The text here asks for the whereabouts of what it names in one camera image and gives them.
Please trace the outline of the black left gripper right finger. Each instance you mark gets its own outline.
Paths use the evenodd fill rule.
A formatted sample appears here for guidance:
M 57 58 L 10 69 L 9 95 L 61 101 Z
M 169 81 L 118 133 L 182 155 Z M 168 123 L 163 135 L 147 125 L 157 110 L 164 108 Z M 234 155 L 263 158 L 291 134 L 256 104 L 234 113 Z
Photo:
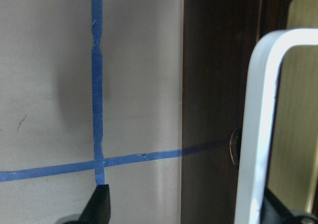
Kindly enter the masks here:
M 293 222 L 293 214 L 268 188 L 265 188 L 261 207 L 260 223 L 292 224 Z

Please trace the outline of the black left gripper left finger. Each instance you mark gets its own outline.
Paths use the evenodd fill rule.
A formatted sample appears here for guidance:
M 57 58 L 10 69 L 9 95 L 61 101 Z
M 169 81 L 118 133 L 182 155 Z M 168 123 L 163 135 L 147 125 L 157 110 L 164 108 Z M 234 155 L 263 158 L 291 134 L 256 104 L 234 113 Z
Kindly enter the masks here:
M 108 224 L 111 217 L 109 185 L 98 185 L 83 210 L 80 224 Z

